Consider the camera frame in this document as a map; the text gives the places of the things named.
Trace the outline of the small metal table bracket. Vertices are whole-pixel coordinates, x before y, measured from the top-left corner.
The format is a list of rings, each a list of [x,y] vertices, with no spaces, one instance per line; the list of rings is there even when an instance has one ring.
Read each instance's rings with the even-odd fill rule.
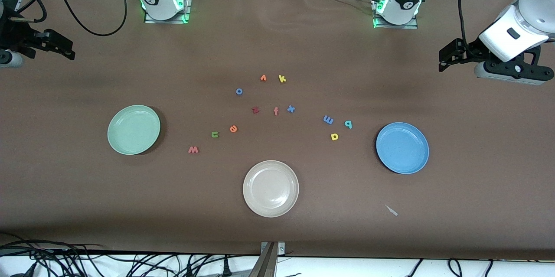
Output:
[[[269,244],[269,242],[267,242],[267,241],[263,241],[263,242],[261,243],[261,249],[260,249],[260,253],[261,253],[261,254],[262,254],[262,252],[264,251],[266,245],[268,245],[268,244]],[[286,251],[285,242],[283,242],[283,241],[277,241],[277,242],[276,242],[276,245],[277,245],[277,254],[278,254],[278,256],[279,256],[279,257],[284,256],[284,255],[285,255],[285,251]]]

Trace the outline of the brown table cover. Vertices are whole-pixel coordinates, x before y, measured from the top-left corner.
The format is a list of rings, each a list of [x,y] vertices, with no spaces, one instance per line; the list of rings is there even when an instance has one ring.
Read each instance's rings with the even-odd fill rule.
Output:
[[[0,231],[111,251],[256,254],[283,241],[295,256],[555,259],[555,79],[479,79],[472,63],[440,73],[457,0],[426,0],[417,30],[373,28],[362,0],[193,0],[182,25],[145,24],[127,0],[108,37],[43,2],[36,28],[68,37],[76,57],[38,51],[0,69]],[[131,105],[152,108],[161,131],[123,155],[107,129]],[[377,156],[394,122],[428,140],[417,173]],[[265,160],[300,185],[277,218],[243,197]]]

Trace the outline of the beige plate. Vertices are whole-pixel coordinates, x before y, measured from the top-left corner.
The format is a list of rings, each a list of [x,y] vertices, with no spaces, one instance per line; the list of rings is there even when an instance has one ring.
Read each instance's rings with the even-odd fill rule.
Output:
[[[255,164],[246,174],[242,195],[252,212],[265,218],[288,213],[299,198],[297,175],[289,165],[277,160]]]

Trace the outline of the blue plate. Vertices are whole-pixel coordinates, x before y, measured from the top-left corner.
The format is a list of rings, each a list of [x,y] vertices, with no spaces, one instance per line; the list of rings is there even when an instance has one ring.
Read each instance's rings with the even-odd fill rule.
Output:
[[[428,140],[415,126],[394,122],[385,125],[376,137],[376,152],[380,161],[391,172],[411,175],[428,163]]]

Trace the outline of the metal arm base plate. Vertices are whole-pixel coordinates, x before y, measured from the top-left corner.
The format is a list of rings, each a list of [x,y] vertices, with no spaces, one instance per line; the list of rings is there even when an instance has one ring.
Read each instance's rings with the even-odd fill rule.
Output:
[[[187,24],[192,0],[140,0],[145,23]]]
[[[374,28],[389,28],[389,29],[417,29],[418,28],[418,21],[416,18],[416,13],[418,13],[418,9],[416,9],[415,12],[412,13],[412,16],[409,22],[402,25],[396,25],[385,20],[385,18],[381,16],[381,14],[379,14],[379,12],[383,10],[383,7],[385,6],[386,2],[387,0],[378,0],[377,2],[372,3]]]

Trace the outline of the grey slanted bar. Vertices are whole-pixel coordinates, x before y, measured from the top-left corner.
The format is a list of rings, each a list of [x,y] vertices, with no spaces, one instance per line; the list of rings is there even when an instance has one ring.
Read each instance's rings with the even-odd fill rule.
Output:
[[[279,243],[265,243],[248,277],[275,277]]]

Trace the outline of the green plate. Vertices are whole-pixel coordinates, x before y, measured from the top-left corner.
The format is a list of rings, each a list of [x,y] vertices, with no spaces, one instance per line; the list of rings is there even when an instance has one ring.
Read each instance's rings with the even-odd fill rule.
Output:
[[[108,143],[123,155],[138,155],[151,148],[160,135],[158,114],[145,105],[121,109],[111,119],[107,129]]]

